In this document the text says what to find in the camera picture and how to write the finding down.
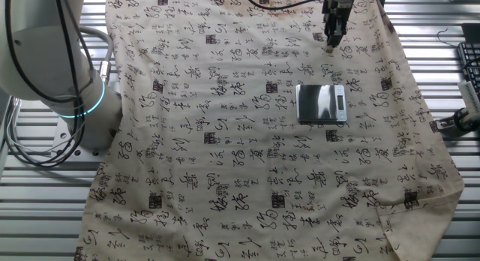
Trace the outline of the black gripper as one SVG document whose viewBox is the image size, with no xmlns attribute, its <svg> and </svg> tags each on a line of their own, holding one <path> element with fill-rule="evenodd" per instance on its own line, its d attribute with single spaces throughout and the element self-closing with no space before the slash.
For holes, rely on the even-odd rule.
<svg viewBox="0 0 480 261">
<path fill-rule="evenodd" d="M 347 21 L 353 7 L 354 0 L 326 0 L 322 6 L 324 14 L 326 47 L 337 47 L 344 33 L 347 32 Z"/>
</svg>

